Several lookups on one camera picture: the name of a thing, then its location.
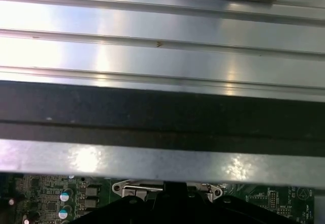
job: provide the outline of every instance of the capacitor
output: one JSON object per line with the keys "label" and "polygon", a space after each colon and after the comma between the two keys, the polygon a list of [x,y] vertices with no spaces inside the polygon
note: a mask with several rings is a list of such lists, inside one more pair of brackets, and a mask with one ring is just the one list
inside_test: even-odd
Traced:
{"label": "capacitor", "polygon": [[8,200],[8,205],[10,205],[10,206],[16,205],[25,199],[26,199],[26,196],[24,194],[17,195],[16,197],[13,197]]}
{"label": "capacitor", "polygon": [[40,218],[40,213],[37,211],[30,212],[25,215],[26,219],[24,220],[24,224],[34,224],[39,218]]}
{"label": "capacitor", "polygon": [[61,194],[60,194],[60,200],[62,202],[66,202],[68,201],[70,198],[72,198],[73,195],[73,191],[70,188],[67,188],[66,190],[64,190]]}
{"label": "capacitor", "polygon": [[70,205],[64,205],[59,211],[59,218],[66,219],[72,212],[72,207]]}

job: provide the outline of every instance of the chip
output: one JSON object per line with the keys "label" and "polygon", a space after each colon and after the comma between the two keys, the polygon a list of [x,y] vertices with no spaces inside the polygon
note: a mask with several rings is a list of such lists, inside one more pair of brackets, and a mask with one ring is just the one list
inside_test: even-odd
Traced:
{"label": "chip", "polygon": [[86,189],[86,196],[97,196],[98,190],[94,187],[88,187]]}
{"label": "chip", "polygon": [[85,208],[96,208],[97,201],[96,200],[86,200],[85,201]]}
{"label": "chip", "polygon": [[47,204],[48,210],[56,210],[56,204],[55,203],[48,203]]}
{"label": "chip", "polygon": [[32,187],[38,187],[40,186],[40,180],[38,178],[33,178],[30,182]]}

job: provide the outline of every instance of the green circuit board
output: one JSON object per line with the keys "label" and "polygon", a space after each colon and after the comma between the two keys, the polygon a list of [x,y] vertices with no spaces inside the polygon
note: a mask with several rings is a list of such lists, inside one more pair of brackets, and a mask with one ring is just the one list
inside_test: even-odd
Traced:
{"label": "green circuit board", "polygon": [[312,224],[314,190],[304,187],[278,187],[254,184],[216,184],[224,195],[235,196],[298,223]]}
{"label": "green circuit board", "polygon": [[[0,174],[0,198],[6,198],[13,192],[26,197],[11,210],[8,224],[22,224],[28,212],[40,214],[37,224],[68,224],[119,199],[120,196],[112,191],[112,185],[120,181],[93,177]],[[313,223],[313,189],[252,184],[215,185],[223,190],[224,195],[235,196],[298,223]],[[64,199],[67,191],[70,193],[69,199]]]}

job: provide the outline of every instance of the black plastic part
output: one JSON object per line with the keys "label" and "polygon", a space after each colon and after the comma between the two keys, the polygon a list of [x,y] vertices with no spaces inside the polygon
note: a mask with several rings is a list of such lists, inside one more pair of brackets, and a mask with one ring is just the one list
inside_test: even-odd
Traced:
{"label": "black plastic part", "polygon": [[8,81],[0,94],[5,139],[325,156],[324,103]]}
{"label": "black plastic part", "polygon": [[153,206],[152,202],[146,205],[137,197],[128,196],[72,221],[71,224],[296,223],[232,196],[223,196],[214,203],[206,202],[198,192],[185,193],[185,183],[169,182],[164,184],[164,188],[166,190],[156,195]]}

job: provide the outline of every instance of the metal bar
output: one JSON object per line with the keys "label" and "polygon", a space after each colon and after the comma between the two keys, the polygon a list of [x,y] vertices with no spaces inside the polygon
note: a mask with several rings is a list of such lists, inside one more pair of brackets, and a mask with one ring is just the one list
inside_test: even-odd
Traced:
{"label": "metal bar", "polygon": [[0,28],[322,53],[323,27],[0,2]]}
{"label": "metal bar", "polygon": [[0,0],[0,72],[24,82],[323,102],[324,3]]}
{"label": "metal bar", "polygon": [[318,157],[0,140],[0,171],[323,187]]}

